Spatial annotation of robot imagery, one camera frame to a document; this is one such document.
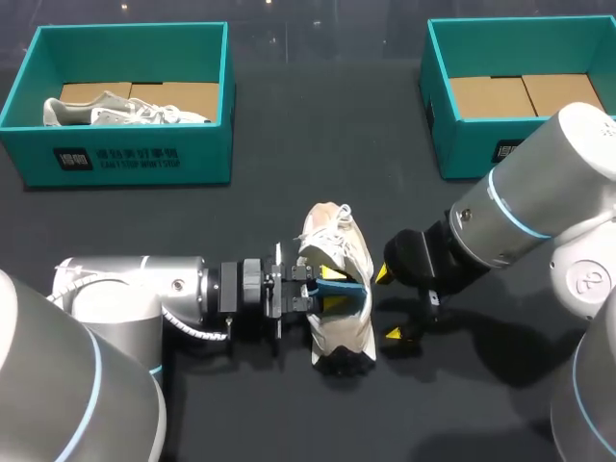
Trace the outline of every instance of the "shoe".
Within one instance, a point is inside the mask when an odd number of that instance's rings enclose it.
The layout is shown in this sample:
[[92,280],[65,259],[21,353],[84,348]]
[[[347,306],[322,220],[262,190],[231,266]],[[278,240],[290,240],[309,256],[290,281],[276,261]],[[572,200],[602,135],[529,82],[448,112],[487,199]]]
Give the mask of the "shoe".
[[209,122],[206,117],[180,111],[175,106],[159,107],[137,98],[121,98],[104,91],[90,103],[64,103],[49,98],[43,105],[43,125],[126,125]]
[[357,282],[370,285],[374,274],[372,258],[350,207],[333,202],[315,205],[306,220],[299,255],[343,271]]
[[300,264],[343,271],[364,288],[364,296],[328,297],[322,313],[307,316],[313,337],[312,363],[324,373],[366,373],[376,360],[371,320],[374,269],[350,207],[317,204],[299,238]]

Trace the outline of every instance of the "shoe box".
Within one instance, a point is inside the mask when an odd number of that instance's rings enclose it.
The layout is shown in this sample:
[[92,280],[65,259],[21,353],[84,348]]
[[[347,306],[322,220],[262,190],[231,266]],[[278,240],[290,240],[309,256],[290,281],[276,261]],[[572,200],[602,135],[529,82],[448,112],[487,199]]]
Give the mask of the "shoe box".
[[616,116],[616,21],[431,19],[420,90],[441,176],[482,177],[569,103]]
[[[47,98],[88,103],[104,90],[211,122],[42,126]],[[226,23],[43,26],[0,115],[0,141],[31,188],[225,184],[234,108]]]

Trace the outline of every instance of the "cable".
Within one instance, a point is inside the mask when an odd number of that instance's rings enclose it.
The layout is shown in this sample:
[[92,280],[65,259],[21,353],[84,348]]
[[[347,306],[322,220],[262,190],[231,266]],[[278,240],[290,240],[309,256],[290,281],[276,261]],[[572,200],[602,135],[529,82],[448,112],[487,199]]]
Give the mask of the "cable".
[[[127,286],[131,285],[131,282],[126,280],[121,274],[115,273],[95,273],[90,276],[83,277],[81,279],[77,279],[69,284],[66,284],[64,287],[60,288],[58,291],[54,292],[52,295],[47,297],[47,300],[52,303],[56,303],[58,300],[62,299],[65,295],[68,295],[72,292],[76,292],[80,289],[83,289],[90,284],[94,284],[95,282],[101,281],[115,281],[126,284]],[[177,317],[175,317],[166,307],[161,303],[161,309],[163,312],[163,317],[169,321],[175,328],[182,331],[184,334],[196,338],[198,340],[208,341],[208,342],[223,342],[227,340],[228,335],[223,334],[221,332],[205,332],[197,329],[193,329],[189,325],[186,325],[182,321],[180,321]]]

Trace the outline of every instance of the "cardboard insert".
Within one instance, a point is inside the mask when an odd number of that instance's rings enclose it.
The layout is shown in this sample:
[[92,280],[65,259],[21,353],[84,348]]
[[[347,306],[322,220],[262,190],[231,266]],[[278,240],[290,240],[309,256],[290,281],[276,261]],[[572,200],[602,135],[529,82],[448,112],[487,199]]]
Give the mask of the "cardboard insert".
[[89,103],[105,90],[122,98],[138,98],[148,104],[172,105],[180,111],[199,114],[212,122],[216,122],[218,118],[218,83],[131,84],[130,82],[110,82],[64,84],[60,100],[65,103]]
[[570,103],[603,105],[586,74],[449,79],[463,118],[552,116]]

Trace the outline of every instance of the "screw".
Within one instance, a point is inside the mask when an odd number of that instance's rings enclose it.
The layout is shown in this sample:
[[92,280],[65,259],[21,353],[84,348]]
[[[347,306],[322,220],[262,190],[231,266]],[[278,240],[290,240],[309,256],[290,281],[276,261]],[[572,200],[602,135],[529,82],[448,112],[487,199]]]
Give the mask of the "screw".
[[473,217],[473,214],[471,213],[471,209],[464,209],[462,213],[460,214],[460,218],[462,218],[462,221],[468,221],[472,217]]
[[184,281],[182,279],[176,279],[171,283],[171,287],[175,292],[182,292],[184,289]]

